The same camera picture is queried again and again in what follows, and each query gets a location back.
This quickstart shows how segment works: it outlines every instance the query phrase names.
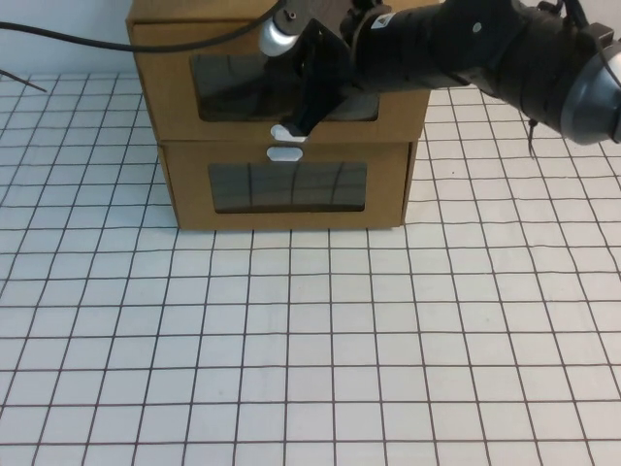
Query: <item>grid mat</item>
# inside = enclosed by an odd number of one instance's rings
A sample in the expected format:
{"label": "grid mat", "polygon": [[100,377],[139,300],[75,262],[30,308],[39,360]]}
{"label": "grid mat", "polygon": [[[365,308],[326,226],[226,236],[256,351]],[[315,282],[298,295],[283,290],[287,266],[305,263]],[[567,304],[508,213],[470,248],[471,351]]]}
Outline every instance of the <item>grid mat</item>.
{"label": "grid mat", "polygon": [[433,93],[408,224],[185,233],[134,75],[0,82],[0,464],[617,466],[621,147]]}

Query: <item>drawer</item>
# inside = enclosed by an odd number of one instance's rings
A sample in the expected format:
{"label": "drawer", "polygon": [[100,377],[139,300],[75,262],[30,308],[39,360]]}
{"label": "drawer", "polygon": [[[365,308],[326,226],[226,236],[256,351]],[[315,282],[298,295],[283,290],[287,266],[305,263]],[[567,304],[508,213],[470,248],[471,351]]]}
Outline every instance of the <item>drawer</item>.
{"label": "drawer", "polygon": [[183,229],[387,228],[403,224],[415,149],[169,143],[160,159]]}
{"label": "drawer", "polygon": [[[133,24],[130,37],[135,45],[195,42],[229,33],[244,24],[242,21]],[[295,84],[263,80],[258,90],[249,94],[229,92],[231,82],[246,85],[262,76],[260,57],[257,31],[205,50],[136,55],[158,141],[272,143],[274,126],[283,115],[290,114],[299,94]],[[428,91],[350,99],[328,120],[319,123],[309,143],[416,141],[422,132],[428,101]]]}

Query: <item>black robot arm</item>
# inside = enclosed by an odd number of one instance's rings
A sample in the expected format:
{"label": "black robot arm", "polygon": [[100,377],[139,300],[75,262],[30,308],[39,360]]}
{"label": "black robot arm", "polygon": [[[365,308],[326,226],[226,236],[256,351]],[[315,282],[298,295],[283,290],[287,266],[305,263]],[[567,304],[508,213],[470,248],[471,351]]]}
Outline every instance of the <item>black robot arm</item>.
{"label": "black robot arm", "polygon": [[333,97],[303,92],[284,122],[296,136],[352,93],[473,84],[579,144],[619,143],[621,44],[567,3],[561,17],[561,2],[446,0],[392,13],[373,0],[290,0],[264,28],[261,49],[291,53],[308,89],[320,83]]}

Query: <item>lower drawer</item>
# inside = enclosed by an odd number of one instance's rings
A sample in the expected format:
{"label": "lower drawer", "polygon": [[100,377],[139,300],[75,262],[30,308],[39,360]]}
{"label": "lower drawer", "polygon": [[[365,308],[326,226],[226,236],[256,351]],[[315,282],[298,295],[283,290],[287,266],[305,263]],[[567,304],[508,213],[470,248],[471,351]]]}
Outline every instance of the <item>lower drawer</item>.
{"label": "lower drawer", "polygon": [[415,144],[167,143],[183,229],[387,228],[403,223]]}

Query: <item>white wall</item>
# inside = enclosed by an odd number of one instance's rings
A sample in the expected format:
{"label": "white wall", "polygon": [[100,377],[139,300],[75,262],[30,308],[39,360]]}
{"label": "white wall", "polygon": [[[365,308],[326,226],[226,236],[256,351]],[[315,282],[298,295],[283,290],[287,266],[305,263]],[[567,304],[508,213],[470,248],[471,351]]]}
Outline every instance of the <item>white wall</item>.
{"label": "white wall", "polygon": [[[525,0],[529,5],[538,2]],[[614,27],[617,36],[621,35],[621,0],[583,0],[582,3],[589,20]],[[0,18],[93,39],[127,43],[125,17],[130,5],[131,0],[0,0]],[[87,49],[2,31],[0,68],[26,73],[116,72],[133,70],[134,62],[128,53]]]}

